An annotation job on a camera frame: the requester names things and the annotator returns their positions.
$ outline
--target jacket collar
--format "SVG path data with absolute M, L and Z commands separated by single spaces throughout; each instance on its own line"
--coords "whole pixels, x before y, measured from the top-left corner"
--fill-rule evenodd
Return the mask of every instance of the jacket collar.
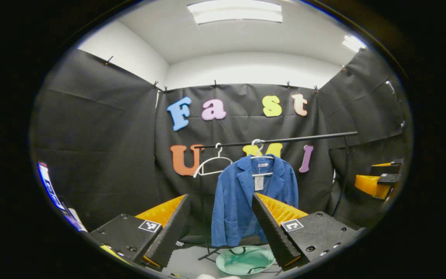
M 285 173 L 285 166 L 283 164 L 283 160 L 279 157 L 276 157 L 272 154 L 266 154 L 266 156 L 274 157 L 274 166 L 273 166 L 273 174 L 271 175 L 271 181 L 269 182 L 267 192 L 263 193 L 270 198 L 277 198 L 283 189 L 283 184 L 285 180 L 283 179 L 283 175 Z M 251 155 L 247 157 L 243 157 L 237 162 L 237 166 L 243 170 L 243 172 L 237 174 L 238 180 L 240 182 L 240 186 L 244 190 L 245 197 L 249 206 L 252 207 L 252 195 L 254 191 L 254 179 L 252 177 L 252 168 L 251 168 Z

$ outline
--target white wall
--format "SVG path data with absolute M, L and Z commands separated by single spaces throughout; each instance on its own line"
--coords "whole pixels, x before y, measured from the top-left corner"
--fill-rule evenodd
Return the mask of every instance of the white wall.
M 341 70 L 340 65 L 285 53 L 225 53 L 170 65 L 168 90 L 188 86 L 231 83 L 280 84 L 321 88 Z
M 163 88 L 168 71 L 168 63 L 142 38 L 119 21 L 101 28 L 92 34 L 78 49 L 91 53 L 104 60 L 140 76 L 149 83 Z

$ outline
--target foam letter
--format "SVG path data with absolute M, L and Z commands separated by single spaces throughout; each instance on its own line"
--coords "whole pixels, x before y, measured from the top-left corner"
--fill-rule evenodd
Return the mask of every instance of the foam letter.
M 304 109 L 304 105 L 307 104 L 307 100 L 304 99 L 302 94 L 294 94 L 291 96 L 294 98 L 293 108 L 298 115 L 306 116 L 307 111 Z
M 271 143 L 268 146 L 268 150 L 266 151 L 266 154 L 273 154 L 276 157 L 280 157 L 281 155 L 281 149 L 283 148 L 283 145 L 281 143 Z M 246 153 L 246 156 L 254 155 L 257 156 L 258 147 L 256 145 L 246 145 L 242 148 L 244 152 Z
M 221 100 L 209 100 L 202 105 L 202 108 L 205 109 L 201 114 L 204 120 L 221 119 L 226 116 L 226 111 L 223 110 L 223 102 Z
M 189 124 L 189 120 L 186 120 L 184 116 L 188 117 L 190 115 L 187 105 L 190 105 L 191 102 L 192 100 L 189 97 L 184 97 L 175 104 L 168 106 L 168 111 L 172 114 L 173 118 L 173 131 L 182 129 Z
M 191 168 L 187 168 L 184 164 L 184 153 L 185 150 L 187 150 L 187 147 L 184 145 L 173 145 L 170 148 L 173 155 L 173 169 L 175 169 L 178 174 L 194 175 L 195 171 L 199 167 L 199 156 L 204 148 L 195 148 L 195 146 L 199 145 L 191 145 L 190 147 L 194 153 L 194 166 Z
M 313 152 L 313 147 L 311 145 L 304 146 L 304 159 L 302 160 L 302 166 L 299 172 L 306 172 L 309 170 L 309 161 L 311 160 L 311 153 Z
M 278 116 L 281 114 L 280 99 L 276 96 L 266 96 L 262 99 L 264 114 L 268 117 Z

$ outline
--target green bowl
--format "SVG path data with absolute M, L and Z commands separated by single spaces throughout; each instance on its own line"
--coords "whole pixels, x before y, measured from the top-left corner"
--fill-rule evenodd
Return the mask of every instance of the green bowl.
M 274 263 L 273 253 L 258 246 L 239 246 L 221 253 L 216 266 L 231 275 L 250 275 L 262 272 Z

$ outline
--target hanging rod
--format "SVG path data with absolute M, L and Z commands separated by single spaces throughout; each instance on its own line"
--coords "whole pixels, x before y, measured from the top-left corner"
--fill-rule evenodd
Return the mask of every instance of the hanging rod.
M 338 133 L 338 134 L 320 134 L 318 136 L 303 136 L 301 138 L 282 138 L 282 139 L 271 139 L 269 141 L 262 140 L 263 143 L 291 143 L 293 141 L 304 141 L 304 140 L 321 140 L 324 138 L 339 138 L 341 136 L 355 136 L 358 132 L 346 132 L 346 133 Z M 244 146 L 244 145 L 251 145 L 252 142 L 248 143 L 223 143 L 221 145 L 218 145 L 218 148 L 220 146 Z M 215 145 L 202 145 L 202 146 L 195 146 L 194 148 L 214 148 Z

